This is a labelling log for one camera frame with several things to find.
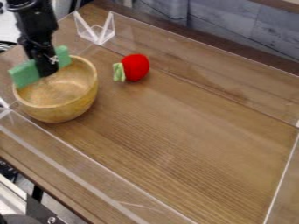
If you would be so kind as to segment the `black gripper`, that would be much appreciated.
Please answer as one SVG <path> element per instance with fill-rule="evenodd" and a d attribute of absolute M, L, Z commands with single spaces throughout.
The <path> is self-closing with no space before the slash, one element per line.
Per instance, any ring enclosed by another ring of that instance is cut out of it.
<path fill-rule="evenodd" d="M 59 29 L 52 0 L 13 0 L 17 39 L 29 60 L 35 60 L 39 75 L 47 77 L 59 70 L 59 57 L 52 50 L 52 34 Z"/>

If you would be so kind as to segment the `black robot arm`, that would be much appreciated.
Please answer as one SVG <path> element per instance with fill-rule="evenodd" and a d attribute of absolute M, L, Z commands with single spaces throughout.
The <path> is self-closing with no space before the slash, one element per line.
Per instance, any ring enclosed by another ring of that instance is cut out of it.
<path fill-rule="evenodd" d="M 52 34 L 59 24 L 52 0 L 7 0 L 5 8 L 13 13 L 20 31 L 17 43 L 27 57 L 35 61 L 39 75 L 47 77 L 59 70 L 59 59 L 52 45 Z"/>

